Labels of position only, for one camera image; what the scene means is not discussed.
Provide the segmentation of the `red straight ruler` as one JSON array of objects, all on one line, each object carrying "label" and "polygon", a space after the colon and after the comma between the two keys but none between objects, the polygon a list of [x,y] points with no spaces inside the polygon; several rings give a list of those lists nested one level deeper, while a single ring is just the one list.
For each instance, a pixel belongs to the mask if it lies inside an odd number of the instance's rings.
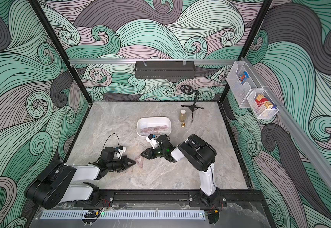
[{"label": "red straight ruler", "polygon": [[161,125],[161,126],[153,126],[153,127],[147,127],[140,129],[140,132],[142,134],[159,134],[164,131],[168,131],[169,127],[167,125]]}]

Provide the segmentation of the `white plastic storage box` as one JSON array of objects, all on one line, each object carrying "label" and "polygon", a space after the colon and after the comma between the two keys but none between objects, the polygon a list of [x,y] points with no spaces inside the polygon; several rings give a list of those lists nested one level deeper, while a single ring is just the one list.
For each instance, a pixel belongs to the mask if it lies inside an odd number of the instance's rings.
[{"label": "white plastic storage box", "polygon": [[137,134],[140,137],[146,137],[149,134],[168,135],[171,132],[171,121],[167,117],[144,117],[137,122]]}]

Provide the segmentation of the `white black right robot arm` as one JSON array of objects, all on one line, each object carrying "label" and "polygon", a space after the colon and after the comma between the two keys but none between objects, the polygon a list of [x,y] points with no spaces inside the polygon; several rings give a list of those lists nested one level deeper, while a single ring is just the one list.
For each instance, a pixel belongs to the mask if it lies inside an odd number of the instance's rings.
[{"label": "white black right robot arm", "polygon": [[209,143],[195,134],[177,146],[171,144],[167,135],[149,135],[146,141],[151,147],[140,154],[142,157],[148,160],[160,157],[172,163],[186,158],[199,172],[201,198],[207,204],[215,200],[219,190],[214,175],[217,152]]}]

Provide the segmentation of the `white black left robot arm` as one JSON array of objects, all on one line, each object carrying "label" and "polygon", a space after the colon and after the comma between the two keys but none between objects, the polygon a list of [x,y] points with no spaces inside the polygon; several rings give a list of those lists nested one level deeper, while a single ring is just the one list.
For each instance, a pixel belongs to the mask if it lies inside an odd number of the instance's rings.
[{"label": "white black left robot arm", "polygon": [[24,196],[45,209],[72,201],[82,207],[100,202],[110,206],[102,199],[100,188],[89,181],[100,180],[109,172],[121,173],[135,164],[127,156],[111,161],[98,159],[87,165],[53,161],[26,187]]}]

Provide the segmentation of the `pink small triangle ruler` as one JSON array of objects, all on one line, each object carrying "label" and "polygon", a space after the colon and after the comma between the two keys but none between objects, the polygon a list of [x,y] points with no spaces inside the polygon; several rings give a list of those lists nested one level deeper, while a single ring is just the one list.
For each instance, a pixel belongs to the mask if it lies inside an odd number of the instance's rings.
[{"label": "pink small triangle ruler", "polygon": [[136,162],[136,164],[138,165],[139,168],[143,168],[143,163],[144,163],[144,157],[142,157],[141,155],[137,156],[134,161]]}]

